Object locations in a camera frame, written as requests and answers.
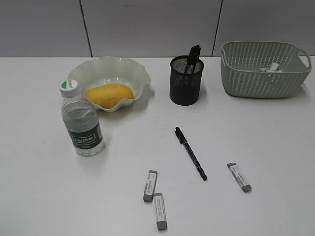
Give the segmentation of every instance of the mango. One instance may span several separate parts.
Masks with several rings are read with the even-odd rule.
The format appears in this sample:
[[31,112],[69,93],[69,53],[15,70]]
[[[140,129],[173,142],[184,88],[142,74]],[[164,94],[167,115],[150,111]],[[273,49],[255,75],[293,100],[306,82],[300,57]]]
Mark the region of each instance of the mango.
[[123,98],[134,99],[132,90],[121,84],[108,84],[92,88],[86,91],[85,96],[92,103],[106,109],[115,107]]

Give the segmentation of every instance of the water bottle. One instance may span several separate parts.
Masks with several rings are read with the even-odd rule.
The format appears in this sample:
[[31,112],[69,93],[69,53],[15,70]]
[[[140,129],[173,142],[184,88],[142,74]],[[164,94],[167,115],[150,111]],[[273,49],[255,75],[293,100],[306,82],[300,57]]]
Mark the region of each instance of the water bottle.
[[82,96],[78,82],[66,80],[60,85],[63,96],[62,117],[76,151],[92,156],[104,148],[96,110]]

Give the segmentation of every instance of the woven basket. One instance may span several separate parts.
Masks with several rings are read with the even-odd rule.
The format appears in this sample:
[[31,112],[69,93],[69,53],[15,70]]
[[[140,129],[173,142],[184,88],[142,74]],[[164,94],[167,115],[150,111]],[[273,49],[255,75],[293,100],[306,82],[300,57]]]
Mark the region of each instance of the woven basket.
[[[299,55],[305,55],[308,67]],[[282,73],[259,71],[271,63]],[[288,43],[228,42],[222,46],[221,77],[225,91],[237,97],[278,98],[293,95],[304,82],[312,64],[310,56]]]

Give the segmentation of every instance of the gray wall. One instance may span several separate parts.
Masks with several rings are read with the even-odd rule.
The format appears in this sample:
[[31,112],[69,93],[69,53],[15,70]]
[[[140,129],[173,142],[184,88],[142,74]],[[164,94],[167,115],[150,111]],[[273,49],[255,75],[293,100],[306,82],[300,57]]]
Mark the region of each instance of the gray wall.
[[214,56],[228,41],[284,41],[315,55],[314,0],[224,0]]
[[82,0],[93,56],[212,53],[221,0]]
[[315,55],[313,0],[81,2],[2,0],[0,57],[174,57],[196,44],[202,56],[220,56],[238,40],[285,41]]
[[1,0],[0,57],[89,57],[78,0]]

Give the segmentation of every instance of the black mesh pencil cup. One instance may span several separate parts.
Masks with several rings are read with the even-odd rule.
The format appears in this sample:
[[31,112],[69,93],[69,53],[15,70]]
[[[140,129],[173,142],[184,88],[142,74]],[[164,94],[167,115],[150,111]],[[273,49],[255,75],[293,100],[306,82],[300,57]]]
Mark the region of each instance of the black mesh pencil cup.
[[198,59],[193,74],[185,73],[188,56],[179,56],[171,61],[169,96],[182,106],[194,104],[199,98],[203,62]]

